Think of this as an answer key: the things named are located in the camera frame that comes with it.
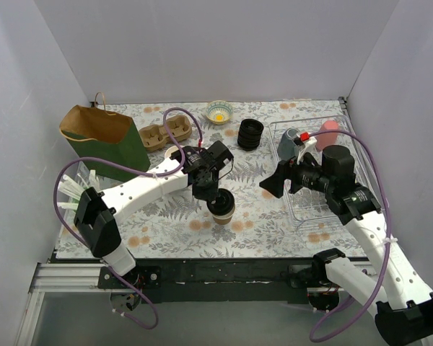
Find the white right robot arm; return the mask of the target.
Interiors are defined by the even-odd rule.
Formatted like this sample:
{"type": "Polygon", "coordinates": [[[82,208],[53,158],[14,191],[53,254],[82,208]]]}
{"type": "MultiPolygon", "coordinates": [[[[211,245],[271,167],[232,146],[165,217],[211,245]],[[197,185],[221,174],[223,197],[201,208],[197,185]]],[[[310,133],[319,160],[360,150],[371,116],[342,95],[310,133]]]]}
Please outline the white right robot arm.
{"type": "Polygon", "coordinates": [[[260,186],[280,198],[289,180],[291,194],[307,188],[325,195],[329,209],[358,241],[379,277],[371,279],[343,252],[329,249],[313,257],[313,280],[347,291],[373,317],[388,345],[408,345],[433,335],[433,290],[387,233],[382,208],[372,191],[357,182],[354,163],[346,147],[332,145],[323,150],[321,161],[310,153],[280,161],[260,186]]]}

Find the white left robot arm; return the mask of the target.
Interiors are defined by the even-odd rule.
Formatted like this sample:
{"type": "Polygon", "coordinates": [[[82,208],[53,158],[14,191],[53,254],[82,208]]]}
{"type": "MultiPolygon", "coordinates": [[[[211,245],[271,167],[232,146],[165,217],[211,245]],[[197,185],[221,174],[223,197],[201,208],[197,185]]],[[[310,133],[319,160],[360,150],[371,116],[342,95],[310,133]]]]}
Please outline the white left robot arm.
{"type": "Polygon", "coordinates": [[[219,187],[222,170],[232,170],[234,156],[221,142],[208,148],[175,149],[159,165],[127,182],[106,190],[82,190],[74,225],[92,255],[101,259],[123,288],[138,283],[136,260],[123,243],[118,227],[144,206],[172,192],[191,188],[192,196],[206,202],[219,225],[229,223],[235,212],[234,195],[219,187]]]}

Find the green brown paper bag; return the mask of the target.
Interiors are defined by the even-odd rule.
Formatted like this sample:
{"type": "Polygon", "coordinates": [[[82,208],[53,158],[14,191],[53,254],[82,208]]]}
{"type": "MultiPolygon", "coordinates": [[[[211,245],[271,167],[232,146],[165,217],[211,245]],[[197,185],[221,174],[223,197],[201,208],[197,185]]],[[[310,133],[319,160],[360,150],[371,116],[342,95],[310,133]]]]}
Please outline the green brown paper bag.
{"type": "Polygon", "coordinates": [[[117,112],[76,105],[59,125],[80,157],[95,157],[146,172],[150,160],[134,120],[117,112]]]}

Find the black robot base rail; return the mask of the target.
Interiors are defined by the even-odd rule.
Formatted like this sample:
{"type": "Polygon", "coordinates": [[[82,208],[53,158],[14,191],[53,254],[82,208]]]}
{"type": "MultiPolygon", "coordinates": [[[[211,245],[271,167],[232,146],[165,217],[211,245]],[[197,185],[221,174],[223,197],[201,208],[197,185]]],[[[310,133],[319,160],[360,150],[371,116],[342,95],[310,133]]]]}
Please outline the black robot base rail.
{"type": "Polygon", "coordinates": [[[281,301],[331,310],[339,289],[311,273],[310,258],[140,259],[117,279],[101,269],[97,286],[126,292],[132,284],[153,303],[281,301]]]}

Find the single brown paper cup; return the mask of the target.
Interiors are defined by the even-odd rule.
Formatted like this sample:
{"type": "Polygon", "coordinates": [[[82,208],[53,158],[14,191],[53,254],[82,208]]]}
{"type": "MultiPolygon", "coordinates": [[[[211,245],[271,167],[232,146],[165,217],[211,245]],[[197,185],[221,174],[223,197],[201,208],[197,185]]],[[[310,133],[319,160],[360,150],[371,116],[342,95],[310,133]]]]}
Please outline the single brown paper cup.
{"type": "Polygon", "coordinates": [[[217,223],[219,225],[226,225],[226,224],[228,224],[232,220],[234,212],[235,212],[235,207],[233,207],[231,209],[231,211],[229,211],[228,213],[226,213],[224,215],[215,215],[215,214],[213,214],[212,218],[214,219],[215,223],[217,223]]]}

